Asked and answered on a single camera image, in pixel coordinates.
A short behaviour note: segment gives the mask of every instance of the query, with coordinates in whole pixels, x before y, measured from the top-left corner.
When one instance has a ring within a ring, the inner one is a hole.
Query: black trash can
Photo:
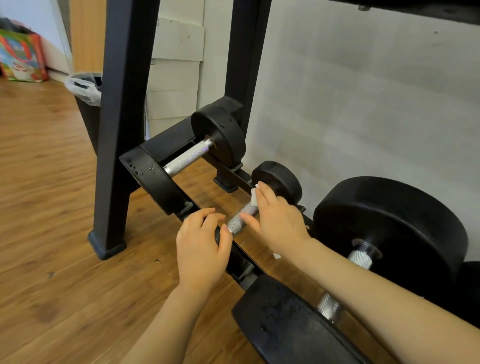
[[[75,95],[78,109],[92,142],[95,154],[100,127],[100,101],[102,98],[101,73],[74,73],[65,79],[65,87]]]

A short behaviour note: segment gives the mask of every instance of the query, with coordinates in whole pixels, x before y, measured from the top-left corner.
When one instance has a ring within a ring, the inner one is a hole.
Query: right hand
[[[260,221],[245,213],[240,218],[260,235],[270,249],[287,258],[292,249],[310,239],[301,212],[265,183],[255,188]]]

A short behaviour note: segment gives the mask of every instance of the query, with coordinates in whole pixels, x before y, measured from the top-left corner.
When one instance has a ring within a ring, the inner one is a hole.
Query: left hand
[[[227,268],[233,236],[225,224],[220,229],[220,243],[215,229],[225,218],[215,208],[194,212],[184,221],[177,234],[177,260],[180,286],[208,296]]]

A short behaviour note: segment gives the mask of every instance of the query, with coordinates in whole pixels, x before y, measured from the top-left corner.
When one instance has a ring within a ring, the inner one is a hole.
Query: white wall
[[[17,20],[42,36],[48,67],[70,73],[72,54],[56,0],[0,0],[0,16]]]
[[[372,175],[433,195],[480,260],[480,27],[326,0],[272,2],[247,133],[300,179],[307,214]]]
[[[204,59],[200,63],[198,108],[221,98],[225,93],[232,6],[233,0],[205,0]]]

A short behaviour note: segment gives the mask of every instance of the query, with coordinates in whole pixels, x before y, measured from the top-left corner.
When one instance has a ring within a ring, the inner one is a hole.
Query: finger
[[[277,196],[276,199],[278,200],[279,203],[281,203],[282,205],[285,205],[285,206],[288,206],[289,203],[287,202],[286,199],[284,199],[282,196]]]
[[[226,224],[220,228],[220,242],[218,243],[218,254],[221,260],[227,265],[230,251],[232,249],[233,235]]]
[[[215,231],[218,222],[220,220],[223,220],[225,218],[224,214],[210,214],[207,216],[207,218],[204,221],[204,224],[202,225],[202,230],[206,231]]]
[[[258,222],[258,220],[252,215],[242,212],[240,213],[240,218],[245,222],[245,224],[250,226],[254,232],[259,235],[262,234],[262,230],[260,229],[260,222]]]
[[[262,190],[260,188],[255,188],[255,195],[257,196],[257,205],[258,205],[258,210],[260,211],[260,214],[262,211],[268,207],[269,203],[267,199],[265,198]]]
[[[268,203],[270,205],[278,202],[278,200],[276,199],[276,196],[275,196],[275,192],[273,192],[273,190],[270,188],[270,186],[268,186],[268,184],[260,181],[260,182],[258,182],[258,186],[259,186],[260,190],[262,190],[262,193],[264,194],[265,199],[268,201]]]
[[[204,223],[204,218],[215,212],[215,207],[202,208],[188,216],[185,219],[184,224],[186,223],[188,228],[199,229]]]

